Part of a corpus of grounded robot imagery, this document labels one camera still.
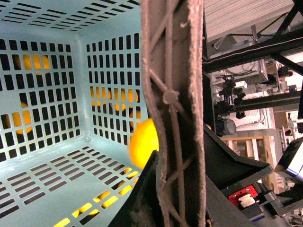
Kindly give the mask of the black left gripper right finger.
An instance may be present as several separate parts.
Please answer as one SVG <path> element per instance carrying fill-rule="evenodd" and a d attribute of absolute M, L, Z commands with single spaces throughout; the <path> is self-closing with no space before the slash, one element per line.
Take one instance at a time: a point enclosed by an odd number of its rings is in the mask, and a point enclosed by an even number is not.
<path fill-rule="evenodd" d="M 253 185 L 272 173 L 270 164 L 240 157 L 214 132 L 204 128 L 206 170 L 206 217 L 213 227 L 264 227 L 270 213 L 258 204 L 246 211 L 235 206 L 228 196 Z"/>

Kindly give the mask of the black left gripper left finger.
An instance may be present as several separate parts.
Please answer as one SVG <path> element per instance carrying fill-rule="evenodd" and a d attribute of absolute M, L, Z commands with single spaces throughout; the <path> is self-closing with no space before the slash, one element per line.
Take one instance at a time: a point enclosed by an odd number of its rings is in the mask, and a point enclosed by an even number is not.
<path fill-rule="evenodd" d="M 156 192 L 157 151 L 149 157 L 128 199 L 110 222 L 110 227 L 162 227 L 163 215 Z"/>

